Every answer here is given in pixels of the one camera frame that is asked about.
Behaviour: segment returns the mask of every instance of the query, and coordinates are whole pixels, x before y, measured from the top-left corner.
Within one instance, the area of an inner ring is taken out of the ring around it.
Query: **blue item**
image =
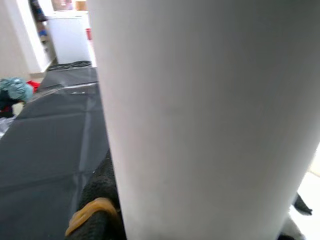
[[[7,91],[11,99],[28,102],[33,95],[33,88],[22,78],[10,77],[0,81],[0,91]]]
[[[39,36],[47,36],[47,31],[46,30],[41,30],[39,31]]]

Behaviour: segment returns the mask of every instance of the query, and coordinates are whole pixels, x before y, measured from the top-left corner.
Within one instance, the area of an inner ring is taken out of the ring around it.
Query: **floor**
[[[304,216],[292,206],[289,214],[300,228],[306,240],[320,239],[320,177],[307,172],[298,193],[306,205],[311,208],[312,216]]]

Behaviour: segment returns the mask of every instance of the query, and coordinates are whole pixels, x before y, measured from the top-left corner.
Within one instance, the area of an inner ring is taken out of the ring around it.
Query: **black object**
[[[66,76],[73,77],[69,85],[78,84],[77,78],[84,82],[83,70],[90,68],[75,70],[48,72],[51,78],[45,77],[40,87]],[[84,186],[106,157],[99,86],[77,89],[63,88],[28,102],[1,138],[1,240],[64,239]]]
[[[0,111],[0,118],[12,118],[15,116],[12,111]]]
[[[56,65],[52,65],[50,67],[48,67],[47,72],[50,71],[59,71],[59,70],[67,70],[71,67],[70,63],[66,63],[66,64],[56,64]]]
[[[293,204],[294,208],[303,215],[312,215],[312,209],[310,209],[305,202],[302,200],[301,196],[297,194],[297,197]]]
[[[277,240],[295,240],[295,239],[291,236],[280,235]]]
[[[110,199],[116,209],[120,209],[116,180],[110,151],[99,167],[93,172],[83,189],[78,211],[96,198]],[[94,213],[82,226],[72,232],[65,240],[124,240],[125,230],[115,229],[107,213]]]
[[[20,100],[10,98],[8,91],[0,90],[0,111],[19,102]]]
[[[94,67],[74,68],[63,71],[48,71],[38,92],[73,85],[97,83],[97,70]]]
[[[29,0],[29,4],[33,13],[34,20],[36,22],[47,21],[44,12],[42,11],[38,0]]]
[[[83,68],[91,66],[91,61],[75,61],[71,63],[71,67],[74,68]]]

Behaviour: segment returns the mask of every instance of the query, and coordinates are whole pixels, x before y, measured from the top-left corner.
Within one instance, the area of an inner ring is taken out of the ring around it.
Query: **clothing pile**
[[[33,93],[39,87],[39,83],[26,82],[19,77],[9,77],[0,80],[0,112],[1,114],[12,113],[12,105],[27,103]]]
[[[39,85],[37,82],[26,82],[19,77],[0,80],[0,139],[15,119],[12,105],[27,103]]]

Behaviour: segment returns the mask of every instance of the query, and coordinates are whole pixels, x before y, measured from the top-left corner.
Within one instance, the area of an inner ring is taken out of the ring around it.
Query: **white wall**
[[[18,36],[5,6],[0,7],[0,79],[4,77],[29,78],[29,69]]]
[[[88,7],[128,240],[274,240],[320,142],[320,2]]]
[[[315,152],[314,159],[310,165],[309,171],[320,177],[320,144]]]
[[[40,42],[29,2],[26,0],[5,0],[5,4],[29,72],[44,72],[55,55],[52,51],[49,54],[46,53]]]
[[[53,13],[54,7],[52,5],[51,0],[39,0],[38,2],[39,2],[41,9],[45,15],[50,15]]]

